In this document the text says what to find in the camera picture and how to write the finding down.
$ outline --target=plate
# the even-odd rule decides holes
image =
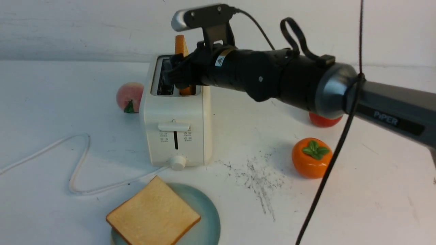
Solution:
[[[221,223],[212,201],[194,187],[178,183],[169,183],[168,186],[201,216],[200,222],[195,224],[176,245],[217,245]],[[128,245],[113,229],[110,234],[112,245]]]

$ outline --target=white table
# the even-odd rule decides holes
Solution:
[[[152,170],[139,115],[124,114],[115,101],[120,85],[144,82],[147,69],[143,63],[0,61],[0,168],[86,132],[91,146],[79,188]],[[372,81],[436,92],[434,68],[364,70]],[[256,103],[220,88],[212,88],[212,110],[210,166],[159,176],[212,199],[220,244],[293,244],[320,181],[298,176],[291,149],[304,137],[334,148],[345,120],[319,129],[306,112],[278,100]],[[68,178],[84,145],[73,138],[0,175],[1,244],[109,244],[106,214],[149,179],[72,195]],[[302,244],[434,244],[435,177],[427,149],[355,119]]]

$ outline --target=toast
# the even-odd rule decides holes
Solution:
[[[106,221],[129,245],[174,245],[200,216],[155,176]]]

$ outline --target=persimmon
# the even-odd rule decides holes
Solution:
[[[336,119],[327,119],[315,113],[309,112],[309,118],[315,126],[318,126],[320,128],[327,128],[336,125],[342,119],[342,116]]]
[[[308,179],[322,178],[332,156],[330,147],[315,138],[302,139],[292,149],[295,169]]]
[[[138,113],[143,91],[141,83],[126,83],[118,89],[116,103],[125,113]]]

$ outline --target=toaster knob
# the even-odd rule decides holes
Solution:
[[[182,156],[174,156],[172,158],[169,159],[170,162],[170,167],[173,170],[183,170],[185,168],[185,164],[186,164],[186,158],[182,157]]]

